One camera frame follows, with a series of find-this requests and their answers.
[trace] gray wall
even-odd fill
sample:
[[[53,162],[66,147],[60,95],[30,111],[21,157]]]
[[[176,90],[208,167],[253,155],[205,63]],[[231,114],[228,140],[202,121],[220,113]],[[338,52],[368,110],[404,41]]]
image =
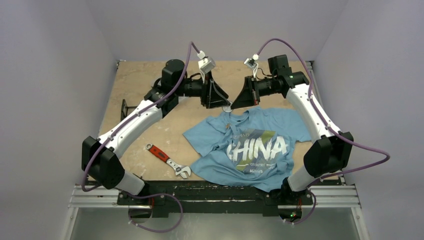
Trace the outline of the gray wall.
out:
[[[270,38],[314,60],[348,0],[87,0],[117,59],[183,58],[189,41],[215,60],[244,60]],[[287,53],[281,43],[261,59]]]
[[[389,162],[348,176],[371,238],[422,239],[424,2],[350,0],[315,62],[323,105]],[[355,148],[348,168],[382,156]]]
[[[1,1],[1,239],[59,239],[114,64],[84,0]]]

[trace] wooden table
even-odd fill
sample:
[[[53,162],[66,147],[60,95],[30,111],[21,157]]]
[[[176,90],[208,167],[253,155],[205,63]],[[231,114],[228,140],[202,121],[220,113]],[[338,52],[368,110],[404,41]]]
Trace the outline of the wooden table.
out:
[[[289,65],[293,72],[305,72],[299,61],[291,61]],[[126,100],[128,106],[137,106],[151,88],[154,80],[161,76],[164,66],[165,62],[158,61],[120,62],[100,134],[108,132],[120,122],[122,99]],[[265,74],[269,74],[267,62],[260,62],[259,66],[263,68]],[[191,61],[188,65],[188,75],[198,71],[197,62]],[[229,100],[234,101],[242,89],[245,76],[252,75],[252,71],[242,61],[217,61],[212,75],[219,86],[229,95]],[[263,109],[293,109],[293,106],[281,94],[261,97],[259,105]],[[232,113],[239,115],[246,109],[235,109]],[[123,167],[131,173],[141,175],[145,180],[182,180],[180,176],[175,176],[170,166],[148,152],[145,148],[146,144],[154,144],[176,163],[190,166],[199,159],[200,155],[185,139],[183,133],[208,116],[216,117],[221,112],[221,108],[206,109],[201,105],[198,97],[185,99],[164,119],[152,125],[134,141],[120,159]],[[293,172],[303,165],[303,156],[311,145],[311,142],[296,143],[293,153]],[[201,179],[193,173],[188,178],[188,180]]]

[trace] t-shirt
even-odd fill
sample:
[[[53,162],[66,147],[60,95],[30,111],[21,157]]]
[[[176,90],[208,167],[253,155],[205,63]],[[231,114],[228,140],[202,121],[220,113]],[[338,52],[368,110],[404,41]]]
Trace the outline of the t-shirt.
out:
[[[190,167],[199,177],[225,186],[279,189],[292,174],[295,142],[311,136],[292,109],[251,108],[242,115],[222,112],[184,134],[201,155]]]

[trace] wrench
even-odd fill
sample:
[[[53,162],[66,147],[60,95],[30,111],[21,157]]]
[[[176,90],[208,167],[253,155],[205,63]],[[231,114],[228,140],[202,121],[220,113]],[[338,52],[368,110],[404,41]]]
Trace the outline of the wrench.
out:
[[[179,165],[175,163],[168,155],[166,155],[162,150],[153,144],[147,144],[146,149],[155,155],[158,159],[162,160],[164,163],[168,164],[175,171],[175,176],[180,175],[183,179],[187,178],[192,174],[192,170],[189,166]]]

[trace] purple cable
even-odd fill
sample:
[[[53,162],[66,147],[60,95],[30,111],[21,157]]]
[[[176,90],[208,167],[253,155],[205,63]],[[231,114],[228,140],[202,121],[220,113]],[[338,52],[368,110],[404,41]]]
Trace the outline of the purple cable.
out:
[[[306,66],[306,63],[305,63],[305,61],[302,59],[302,57],[299,55],[299,53],[288,43],[288,42],[286,42],[286,41],[284,41],[284,40],[282,40],[282,39],[280,39],[280,38],[271,38],[271,39],[269,39],[268,41],[266,41],[261,47],[260,47],[260,49],[259,49],[259,51],[257,52],[257,54],[258,55],[260,55],[261,54],[261,52],[262,52],[262,50],[265,48],[265,46],[268,44],[268,43],[270,43],[270,42],[272,42],[272,41],[278,41],[278,42],[281,42],[281,43],[283,43],[283,44],[285,44],[287,47],[289,47],[293,52],[294,52],[294,54],[296,54],[296,56],[297,56],[297,58],[300,60],[300,62],[302,63],[302,66],[303,66],[303,68],[305,69],[305,71],[306,71],[306,74],[307,74],[307,76],[309,77],[309,79],[310,79],[310,84],[309,84],[309,89],[308,89],[308,93],[307,93],[307,95],[308,95],[308,98],[309,98],[309,101],[310,101],[310,104],[312,105],[312,107],[313,107],[313,109],[315,110],[315,112],[316,112],[316,114],[318,114],[318,116],[319,116],[319,118],[321,119],[321,121],[327,126],[327,129],[332,133],[332,134],[334,134],[336,137],[338,137],[339,139],[341,139],[341,140],[343,140],[343,141],[345,141],[346,143],[348,143],[348,144],[350,144],[350,145],[352,145],[352,146],[355,146],[355,147],[358,147],[358,148],[360,148],[360,149],[364,149],[364,150],[368,150],[368,151],[371,151],[371,152],[375,152],[375,153],[379,153],[379,154],[383,154],[383,155],[385,155],[385,158],[383,159],[383,160],[380,160],[380,161],[376,161],[376,162],[374,162],[374,163],[371,163],[371,164],[368,164],[368,165],[365,165],[365,166],[361,166],[361,167],[357,167],[357,168],[354,168],[354,169],[351,169],[351,170],[346,170],[346,171],[341,171],[341,172],[335,172],[335,173],[332,173],[332,174],[328,174],[328,175],[325,175],[325,176],[322,176],[322,177],[320,177],[320,178],[318,178],[318,179],[316,179],[315,181],[313,181],[311,184],[309,184],[308,185],[308,187],[310,187],[310,186],[312,186],[313,184],[315,184],[315,183],[317,183],[317,182],[319,182],[321,179],[326,179],[326,178],[329,178],[329,177],[332,177],[332,176],[337,176],[337,175],[342,175],[342,174],[349,174],[349,173],[353,173],[353,172],[356,172],[356,171],[360,171],[360,170],[364,170],[364,169],[368,169],[368,168],[371,168],[371,167],[374,167],[374,166],[377,166],[377,165],[380,165],[380,164],[382,164],[382,163],[385,163],[385,162],[387,162],[389,159],[390,159],[390,154],[388,153],[388,152],[386,152],[386,151],[383,151],[383,150],[380,150],[380,149],[377,149],[377,148],[373,148],[373,147],[370,147],[370,146],[366,146],[366,145],[362,145],[362,144],[360,144],[360,143],[357,143],[357,142],[354,142],[354,141],[351,141],[351,140],[349,140],[349,139],[347,139],[347,138],[345,138],[345,137],[343,137],[343,136],[341,136],[340,134],[338,134],[336,131],[334,131],[334,129],[332,129],[331,128],[331,126],[329,125],[329,123],[326,121],[326,119],[325,119],[325,117],[323,116],[323,114],[320,112],[320,110],[318,109],[318,107],[317,107],[317,105],[315,104],[315,102],[314,102],[314,100],[311,98],[311,95],[312,95],[312,89],[313,89],[313,87],[314,87],[314,78],[312,77],[312,75],[311,75],[311,73],[308,71],[308,67]],[[317,198],[315,197],[315,195],[312,193],[312,195],[313,195],[313,198],[314,198],[314,202],[313,202],[313,206],[312,206],[312,210],[309,212],[309,214],[308,215],[306,215],[303,219],[301,219],[300,221],[298,221],[298,222],[296,222],[295,224],[299,224],[299,223],[301,223],[301,222],[303,222],[304,220],[306,220],[311,214],[312,214],[312,212],[314,211],[314,209],[315,209],[315,206],[316,206],[316,200],[317,200]]]
[[[178,221],[172,227],[167,228],[167,229],[163,229],[163,230],[151,229],[151,228],[142,226],[142,225],[140,225],[138,223],[135,223],[131,219],[130,211],[128,211],[128,219],[136,227],[142,228],[144,230],[147,230],[147,231],[150,231],[150,232],[153,232],[153,233],[166,233],[166,232],[172,231],[176,227],[178,227],[178,225],[181,223],[181,220],[183,219],[183,206],[181,205],[181,202],[175,196],[173,196],[171,194],[168,194],[168,193],[157,193],[157,194],[152,194],[152,195],[149,195],[149,196],[135,196],[135,195],[132,195],[130,193],[127,193],[127,194],[128,194],[128,196],[132,197],[133,199],[147,199],[147,198],[153,198],[153,197],[159,197],[159,196],[168,196],[168,197],[173,198],[176,201],[176,203],[179,205],[180,216],[179,216]]]
[[[182,73],[181,73],[181,76],[179,77],[179,79],[178,79],[178,81],[177,81],[177,83],[175,84],[175,86],[173,87],[173,89],[171,89],[171,91],[170,92],[168,92],[164,97],[162,97],[161,99],[159,99],[159,100],[157,100],[157,101],[155,101],[154,103],[152,103],[152,104],[150,104],[149,106],[147,106],[147,107],[145,107],[145,108],[143,108],[143,109],[141,109],[140,111],[138,111],[138,114],[140,115],[140,114],[142,114],[142,113],[144,113],[146,110],[148,110],[149,108],[151,108],[151,107],[153,107],[153,106],[156,106],[157,104],[160,104],[161,102],[163,102],[163,101],[165,101],[167,98],[169,98],[176,90],[177,90],[177,88],[180,86],[180,84],[181,84],[181,82],[183,81],[183,78],[184,78],[184,75],[186,74],[186,71],[187,71],[187,67],[188,67],[188,65],[189,65],[189,61],[190,61],[190,55],[192,54],[192,47],[194,48],[194,50],[197,52],[197,53],[199,53],[200,51],[199,51],[199,49],[196,47],[196,45],[191,41],[190,42],[190,44],[188,45],[188,52],[187,52],[187,57],[185,58],[185,65],[184,65],[184,68],[182,69]],[[114,136],[116,136],[117,135],[117,133],[122,129],[122,128],[124,128],[129,122],[131,122],[134,118],[136,118],[138,115],[137,114],[134,114],[134,115],[132,115],[132,116],[130,116],[130,117],[128,117],[127,119],[125,119],[124,121],[123,121],[123,123],[120,125],[120,126],[118,126],[117,128],[116,128],[116,130],[114,131],[114,132],[112,132],[111,134],[110,134],[110,138],[113,138]],[[93,154],[93,156],[90,158],[90,161],[88,161],[88,164],[87,164],[87,167],[85,167],[85,170],[84,170],[84,176],[82,177],[82,182],[81,182],[81,189],[84,191],[84,192],[90,192],[91,190],[93,190],[93,189],[96,189],[96,188],[98,188],[98,187],[100,187],[101,185],[99,184],[99,185],[96,185],[96,186],[94,186],[94,187],[92,187],[92,188],[89,188],[89,189],[87,189],[86,188],[86,179],[87,179],[87,176],[89,175],[89,169],[91,168],[91,166],[92,166],[92,164],[93,164],[93,162],[94,162],[94,160],[96,159],[96,157],[99,155],[99,153],[100,153],[100,151],[106,146],[106,144],[108,144],[109,143],[109,141],[111,140],[109,137],[100,145],[100,147],[94,152],[94,154]],[[149,195],[149,196],[142,196],[142,197],[140,197],[140,196],[134,196],[134,195],[131,195],[131,194],[129,194],[128,193],[128,195],[129,196],[132,196],[133,198],[137,198],[137,199],[146,199],[146,198],[152,198],[152,197],[155,197],[155,196],[160,196],[160,195],[166,195],[166,196],[170,196],[170,197],[172,197],[177,203],[178,203],[178,205],[179,205],[179,207],[180,207],[180,212],[181,212],[181,216],[180,216],[180,218],[179,218],[179,220],[178,220],[178,222],[173,226],[173,227],[171,227],[171,228],[168,228],[168,229],[165,229],[165,230],[155,230],[155,229],[150,229],[150,228],[147,228],[147,227],[142,227],[142,226],[140,226],[140,225],[138,225],[138,227],[141,227],[141,228],[143,228],[143,229],[145,229],[145,230],[148,230],[148,231],[151,231],[151,232],[155,232],[155,233],[165,233],[165,232],[168,232],[168,231],[171,231],[171,230],[173,230],[173,229],[175,229],[177,226],[178,226],[178,224],[180,224],[180,222],[181,222],[181,220],[182,220],[182,218],[183,218],[183,207],[181,206],[181,203],[178,201],[178,199],[175,197],[175,196],[172,196],[172,195],[169,195],[169,194],[166,194],[166,193],[159,193],[159,194],[153,194],[153,195]]]

